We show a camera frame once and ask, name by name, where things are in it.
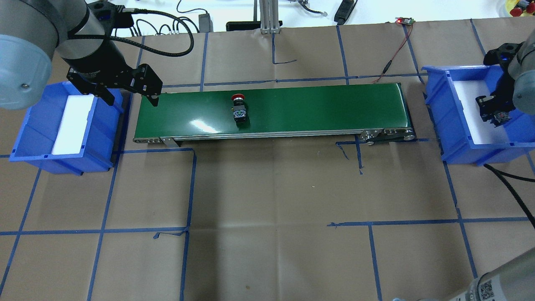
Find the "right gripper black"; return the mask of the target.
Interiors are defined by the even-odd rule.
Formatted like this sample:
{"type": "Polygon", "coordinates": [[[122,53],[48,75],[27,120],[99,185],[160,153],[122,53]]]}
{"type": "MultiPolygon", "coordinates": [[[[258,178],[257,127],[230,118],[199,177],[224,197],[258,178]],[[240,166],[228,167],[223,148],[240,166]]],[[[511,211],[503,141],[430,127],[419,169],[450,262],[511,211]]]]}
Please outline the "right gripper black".
{"type": "Polygon", "coordinates": [[[513,111],[512,96],[515,80],[510,76],[508,67],[516,57],[524,42],[504,43],[497,49],[489,50],[483,59],[485,66],[499,65],[503,74],[497,81],[496,88],[489,96],[476,97],[479,114],[484,122],[492,122],[495,111],[513,111]]]}

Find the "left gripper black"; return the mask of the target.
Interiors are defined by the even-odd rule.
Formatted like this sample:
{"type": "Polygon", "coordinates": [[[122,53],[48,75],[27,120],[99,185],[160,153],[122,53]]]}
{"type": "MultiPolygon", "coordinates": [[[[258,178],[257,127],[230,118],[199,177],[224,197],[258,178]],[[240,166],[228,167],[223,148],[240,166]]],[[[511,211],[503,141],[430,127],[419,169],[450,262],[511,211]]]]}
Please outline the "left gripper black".
{"type": "Polygon", "coordinates": [[[100,74],[96,79],[89,80],[73,67],[66,75],[67,80],[83,95],[92,94],[101,98],[109,106],[115,103],[115,96],[111,88],[124,89],[134,94],[145,96],[153,107],[158,107],[159,96],[162,93],[163,82],[148,64],[141,64],[137,68],[119,71],[114,75],[100,74]]]}

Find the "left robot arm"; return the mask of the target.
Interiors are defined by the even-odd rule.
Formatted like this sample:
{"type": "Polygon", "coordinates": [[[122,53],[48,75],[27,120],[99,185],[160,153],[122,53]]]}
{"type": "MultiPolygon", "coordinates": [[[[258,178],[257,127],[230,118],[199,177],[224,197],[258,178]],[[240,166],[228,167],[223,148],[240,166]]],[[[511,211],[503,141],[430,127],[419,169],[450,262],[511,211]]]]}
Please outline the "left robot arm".
{"type": "Polygon", "coordinates": [[[157,106],[162,80],[147,64],[130,67],[112,30],[133,25],[133,8],[105,1],[2,0],[1,107],[21,110],[40,101],[55,54],[69,65],[67,80],[108,105],[111,88],[144,95],[157,106]]]}

